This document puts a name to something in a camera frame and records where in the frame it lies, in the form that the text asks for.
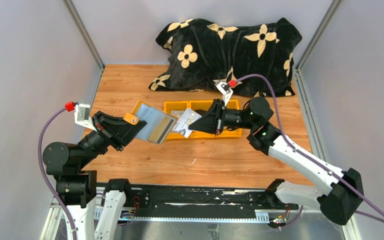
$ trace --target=gray wall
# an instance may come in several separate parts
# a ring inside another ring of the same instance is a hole
[[[357,169],[384,210],[384,1],[345,0],[302,73],[328,161]],[[362,239],[384,239],[384,224],[356,220]]]
[[[285,17],[302,34],[298,60],[332,0],[73,0],[106,64],[168,64],[155,42],[171,22],[202,18],[222,26],[253,26]]]
[[[61,0],[0,0],[0,240],[39,239],[52,200],[39,132],[65,102],[90,102],[99,70]],[[78,141],[64,113],[45,136]]]

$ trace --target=yellow storage bin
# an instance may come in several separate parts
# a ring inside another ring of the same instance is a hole
[[[186,108],[190,108],[194,111],[196,110],[205,110],[207,111],[213,100],[202,100],[202,101],[165,101],[164,102],[164,112],[171,114],[174,111],[184,111]],[[232,99],[227,104],[229,109],[241,109],[239,101]],[[214,139],[214,138],[239,138],[242,136],[242,129],[236,129],[234,131],[228,131],[224,128],[223,132],[220,135],[209,134],[205,132],[193,131],[189,138],[190,139]],[[171,132],[168,134],[166,139],[185,139],[181,134]]]

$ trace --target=flower pattern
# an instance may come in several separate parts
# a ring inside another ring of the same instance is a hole
[[[223,81],[223,82],[228,83],[230,80],[237,80],[237,78],[233,74],[233,66],[230,68],[229,72],[227,73],[226,78],[224,78],[224,79],[216,79],[216,80],[213,80],[213,82],[214,82],[214,84],[216,84],[218,81]],[[236,83],[236,85],[233,86],[232,89],[236,88],[240,84],[242,84],[241,81]]]
[[[189,19],[189,20],[181,21],[181,22],[173,22],[172,24],[170,24],[170,26],[168,26],[167,32],[173,31],[173,30],[177,29],[179,26],[181,29],[184,27],[187,27],[187,26],[189,26],[189,22],[192,20],[194,20],[194,19]]]
[[[172,42],[173,42],[173,36],[171,36],[167,42],[164,44],[164,46],[162,46],[163,48],[166,48],[166,49],[172,49]]]
[[[219,26],[218,24],[216,23],[213,23],[211,25],[208,25],[207,26],[209,29],[217,32],[218,36],[220,37],[220,39],[223,39],[223,37],[225,36],[226,32],[233,32],[233,31],[236,31],[238,30],[237,27],[235,26],[228,26],[228,27],[222,27],[222,26]]]
[[[151,88],[150,89],[152,91],[155,91],[155,90],[157,90],[158,86],[165,87],[166,84],[164,83],[164,81],[166,81],[169,78],[170,78],[170,74],[162,75],[162,76],[159,76],[159,77],[155,78],[154,81],[151,84]]]
[[[189,63],[194,63],[198,59],[198,54],[196,52],[192,52],[192,50],[192,45],[188,44],[184,46],[184,50],[180,51],[177,55],[177,59],[181,61],[181,66],[184,69],[189,67]]]
[[[259,33],[254,33],[251,35],[244,36],[244,38],[250,40],[250,41],[258,41],[257,44],[257,54],[258,57],[260,57],[264,49],[266,48],[266,41],[273,41],[277,39],[276,32],[267,32],[267,26],[265,24],[261,25],[259,29]]]
[[[290,68],[291,68],[292,54],[293,54],[293,52],[291,52],[289,54],[289,59],[286,60],[285,63],[283,64],[283,69],[286,70],[286,76],[289,76],[289,71],[290,71]]]

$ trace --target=paper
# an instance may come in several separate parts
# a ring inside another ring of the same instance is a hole
[[[189,138],[192,130],[189,130],[189,125],[200,119],[201,115],[196,113],[190,108],[186,108],[184,113],[179,117],[176,124],[173,127],[173,133],[181,134],[185,138]]]

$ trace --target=black fabric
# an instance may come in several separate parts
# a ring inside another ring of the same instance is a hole
[[[222,27],[205,19],[168,24],[156,38],[171,52],[169,67],[150,85],[153,91],[215,90],[218,80],[248,74],[266,76],[276,96],[291,96],[292,52],[301,41],[299,31],[285,18],[255,26]],[[240,96],[270,96],[259,78],[233,88]]]

